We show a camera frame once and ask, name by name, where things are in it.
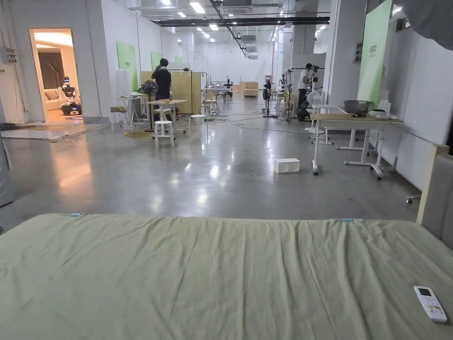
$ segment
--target remote control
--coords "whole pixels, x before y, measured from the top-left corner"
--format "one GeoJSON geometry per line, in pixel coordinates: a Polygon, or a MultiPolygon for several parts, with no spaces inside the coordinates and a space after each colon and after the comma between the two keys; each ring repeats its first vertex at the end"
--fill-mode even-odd
{"type": "Polygon", "coordinates": [[[429,318],[434,322],[446,322],[447,316],[431,288],[414,286],[414,289],[429,318]]]}

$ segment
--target upholstered headboard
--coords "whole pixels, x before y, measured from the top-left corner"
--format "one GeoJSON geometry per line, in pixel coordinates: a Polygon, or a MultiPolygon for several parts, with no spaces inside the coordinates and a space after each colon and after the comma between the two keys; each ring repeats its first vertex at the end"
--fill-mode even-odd
{"type": "Polygon", "coordinates": [[[422,218],[435,237],[453,249],[453,157],[437,155],[422,218]]]}

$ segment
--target black t-shirt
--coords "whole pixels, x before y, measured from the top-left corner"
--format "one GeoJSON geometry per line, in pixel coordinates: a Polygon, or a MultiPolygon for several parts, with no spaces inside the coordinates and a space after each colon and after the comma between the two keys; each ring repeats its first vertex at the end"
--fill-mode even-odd
{"type": "Polygon", "coordinates": [[[157,86],[157,95],[164,98],[170,98],[170,83],[171,83],[171,73],[167,70],[159,69],[152,75],[153,79],[156,79],[157,86]]]}

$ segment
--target foam block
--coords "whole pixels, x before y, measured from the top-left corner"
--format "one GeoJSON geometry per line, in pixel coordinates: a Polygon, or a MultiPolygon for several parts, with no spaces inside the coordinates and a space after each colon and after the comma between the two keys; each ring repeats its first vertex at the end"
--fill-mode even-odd
{"type": "Polygon", "coordinates": [[[287,172],[298,172],[300,170],[300,161],[296,158],[282,158],[274,160],[274,171],[277,174],[287,172]]]}

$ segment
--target green panel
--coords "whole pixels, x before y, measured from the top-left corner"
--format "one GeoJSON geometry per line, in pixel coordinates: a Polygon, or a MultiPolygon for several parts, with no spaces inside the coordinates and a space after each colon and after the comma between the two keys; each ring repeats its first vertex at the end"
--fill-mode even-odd
{"type": "Polygon", "coordinates": [[[161,59],[162,53],[151,51],[151,67],[153,69],[159,65],[161,59]]]}
{"type": "Polygon", "coordinates": [[[129,84],[131,92],[139,88],[137,78],[137,60],[135,59],[135,46],[116,43],[118,47],[118,65],[121,69],[126,70],[129,75],[129,84]]]}
{"type": "Polygon", "coordinates": [[[391,7],[392,0],[386,0],[370,12],[365,21],[357,99],[373,102],[375,108],[379,103],[391,7]]]}

